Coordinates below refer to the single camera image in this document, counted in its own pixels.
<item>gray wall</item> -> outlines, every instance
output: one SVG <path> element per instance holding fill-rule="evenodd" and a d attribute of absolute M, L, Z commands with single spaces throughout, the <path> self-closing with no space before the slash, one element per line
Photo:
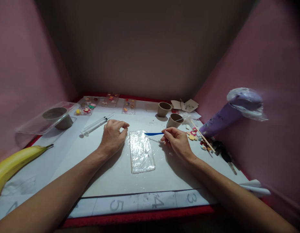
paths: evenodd
<path fill-rule="evenodd" d="M 77 90 L 193 97 L 254 0 L 36 0 Z"/>

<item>red table edge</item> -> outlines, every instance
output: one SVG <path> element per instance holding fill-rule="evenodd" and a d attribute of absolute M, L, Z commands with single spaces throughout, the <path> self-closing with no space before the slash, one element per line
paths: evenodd
<path fill-rule="evenodd" d="M 83 92 L 81 95 L 77 96 L 73 102 L 76 103 L 83 98 L 83 96 L 106 96 L 107 92 Z M 120 98 L 136 99 L 140 101 L 150 101 L 150 102 L 168 102 L 166 100 L 158 100 L 130 95 L 120 95 Z M 42 135 L 36 136 L 26 147 L 32 146 Z M 173 217 L 184 217 L 199 214 L 214 214 L 215 210 L 223 209 L 221 204 L 215 205 L 202 205 L 186 208 L 177 209 L 167 209 L 159 211 L 147 211 L 147 212 L 134 212 L 134 213 L 123 213 L 114 215 L 100 215 L 100 216 L 88 216 L 79 218 L 69 218 L 62 222 L 60 228 L 72 228 L 72 227 L 85 227 L 85 226 L 96 226 L 96 225 L 108 225 L 108 224 L 119 224 L 119 223 L 132 223 L 132 222 L 142 222 L 142 221 L 153 221 L 153 220 L 163 220 Z"/>

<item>paper cup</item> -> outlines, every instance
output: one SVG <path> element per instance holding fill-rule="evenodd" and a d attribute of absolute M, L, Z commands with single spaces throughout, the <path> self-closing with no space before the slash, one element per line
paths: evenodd
<path fill-rule="evenodd" d="M 172 109 L 171 105 L 166 102 L 160 102 L 159 108 L 157 109 L 158 117 L 165 117 L 167 113 Z"/>
<path fill-rule="evenodd" d="M 167 125 L 166 125 L 166 128 L 169 128 L 169 127 L 176 127 L 178 128 L 179 125 L 181 125 L 183 123 L 183 117 L 180 116 L 179 114 L 176 114 L 176 113 L 172 113 L 168 119 L 168 122 L 167 122 Z"/>

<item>kraft paper cup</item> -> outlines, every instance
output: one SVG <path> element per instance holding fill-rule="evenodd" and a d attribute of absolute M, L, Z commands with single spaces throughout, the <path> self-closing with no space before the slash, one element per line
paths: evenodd
<path fill-rule="evenodd" d="M 63 107 L 52 108 L 50 110 L 47 110 L 45 113 L 43 113 L 42 117 L 48 122 L 50 122 L 51 124 L 54 124 L 58 122 L 63 117 L 63 115 L 67 114 L 67 112 L 68 110 Z M 55 125 L 55 128 L 59 130 L 65 130 L 70 128 L 72 124 L 73 121 L 69 116 L 69 114 L 67 114 L 67 116 L 65 116 L 62 120 L 60 120 L 60 122 L 57 125 Z"/>
<path fill-rule="evenodd" d="M 179 125 L 181 125 L 183 123 L 183 117 L 180 116 L 179 114 L 176 114 L 176 113 L 172 113 L 168 119 L 168 122 L 167 122 L 167 125 L 166 125 L 166 128 L 169 128 L 169 127 L 176 127 L 178 128 Z"/>
<path fill-rule="evenodd" d="M 157 109 L 158 117 L 165 117 L 167 113 L 172 109 L 172 106 L 166 102 L 160 102 L 159 108 Z"/>

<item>banana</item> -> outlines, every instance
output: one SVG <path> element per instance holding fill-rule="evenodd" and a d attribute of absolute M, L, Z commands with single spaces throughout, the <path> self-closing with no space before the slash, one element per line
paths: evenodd
<path fill-rule="evenodd" d="M 5 183 L 23 166 L 31 162 L 41 154 L 43 154 L 48 148 L 52 147 L 51 144 L 46 147 L 32 146 L 22 149 L 15 154 L 11 155 L 7 159 L 0 162 L 0 193 Z"/>

